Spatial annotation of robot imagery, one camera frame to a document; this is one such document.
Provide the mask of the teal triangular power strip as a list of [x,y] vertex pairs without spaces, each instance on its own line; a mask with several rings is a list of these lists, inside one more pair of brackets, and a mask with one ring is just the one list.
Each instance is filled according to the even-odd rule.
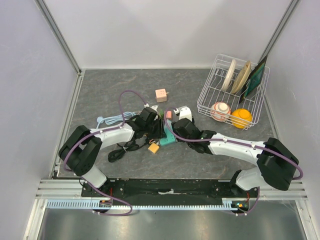
[[159,141],[160,146],[166,146],[176,142],[175,136],[172,134],[172,132],[168,129],[166,125],[164,126],[164,133],[165,133],[165,137],[161,138]]

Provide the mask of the pink cube socket adapter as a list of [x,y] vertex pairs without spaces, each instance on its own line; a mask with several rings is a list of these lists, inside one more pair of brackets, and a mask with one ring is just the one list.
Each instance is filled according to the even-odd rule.
[[167,101],[168,92],[165,88],[155,90],[155,100],[157,103],[164,103]]

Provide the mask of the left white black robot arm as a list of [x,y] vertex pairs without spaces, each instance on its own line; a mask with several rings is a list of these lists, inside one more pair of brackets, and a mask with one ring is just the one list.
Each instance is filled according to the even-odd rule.
[[92,185],[95,194],[104,197],[109,193],[110,185],[107,176],[95,165],[100,150],[143,136],[159,139],[163,133],[158,112],[145,107],[140,114],[115,126],[98,129],[78,126],[60,148],[58,156],[74,174]]

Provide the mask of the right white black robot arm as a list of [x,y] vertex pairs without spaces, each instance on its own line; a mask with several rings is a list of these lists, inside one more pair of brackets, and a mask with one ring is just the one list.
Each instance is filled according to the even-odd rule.
[[180,142],[187,143],[200,154],[228,156],[255,166],[249,170],[239,170],[232,177],[229,191],[235,197],[266,185],[287,191],[292,180],[303,176],[299,160],[277,138],[270,137],[267,141],[232,138],[212,130],[199,130],[187,118],[173,122],[171,126]]

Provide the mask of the pink usb charger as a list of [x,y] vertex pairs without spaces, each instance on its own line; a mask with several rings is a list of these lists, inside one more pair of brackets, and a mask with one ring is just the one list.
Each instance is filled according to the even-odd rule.
[[171,120],[172,119],[172,115],[173,115],[172,112],[169,110],[169,111],[166,112],[165,116],[166,116],[167,119]]

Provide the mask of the yellow usb charger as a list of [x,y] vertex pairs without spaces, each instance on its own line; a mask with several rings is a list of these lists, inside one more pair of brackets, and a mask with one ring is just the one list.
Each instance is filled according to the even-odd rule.
[[156,143],[152,143],[149,147],[148,150],[153,153],[156,154],[158,152],[158,150],[160,149],[160,146]]

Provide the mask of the orange bowl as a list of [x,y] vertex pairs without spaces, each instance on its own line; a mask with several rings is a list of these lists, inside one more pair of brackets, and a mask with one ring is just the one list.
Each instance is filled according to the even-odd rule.
[[244,108],[238,108],[231,113],[230,121],[231,124],[236,128],[245,129],[252,122],[253,116],[252,114]]

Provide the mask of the white plate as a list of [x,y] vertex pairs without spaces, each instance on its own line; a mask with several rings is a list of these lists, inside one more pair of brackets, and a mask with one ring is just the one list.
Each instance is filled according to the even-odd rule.
[[225,92],[228,89],[230,81],[231,81],[231,79],[233,77],[236,65],[237,65],[237,60],[235,58],[233,58],[231,63],[230,63],[230,67],[229,67],[229,69],[228,69],[228,71],[226,73],[226,76],[224,78],[222,87],[220,89],[221,91]]

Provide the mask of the beige plate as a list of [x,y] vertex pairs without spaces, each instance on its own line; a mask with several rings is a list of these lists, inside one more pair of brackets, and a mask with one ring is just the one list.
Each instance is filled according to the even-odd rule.
[[250,60],[248,60],[244,64],[243,68],[241,69],[236,79],[234,80],[234,83],[230,91],[231,94],[236,94],[240,89],[242,89],[244,84],[247,82],[247,79],[251,73],[251,65],[252,64]]

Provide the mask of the dark green square plate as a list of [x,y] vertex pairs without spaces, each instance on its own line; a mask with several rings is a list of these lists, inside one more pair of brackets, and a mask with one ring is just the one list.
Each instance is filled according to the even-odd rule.
[[248,95],[250,95],[251,92],[261,84],[267,59],[268,59],[268,56],[266,55],[249,74],[246,83],[241,89],[241,94],[240,94],[238,104],[241,104],[245,100],[245,98]]

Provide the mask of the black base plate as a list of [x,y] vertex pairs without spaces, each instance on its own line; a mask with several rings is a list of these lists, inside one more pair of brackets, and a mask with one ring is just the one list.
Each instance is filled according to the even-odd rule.
[[258,188],[245,191],[229,180],[110,178],[99,190],[131,205],[196,205],[222,199],[253,199]]

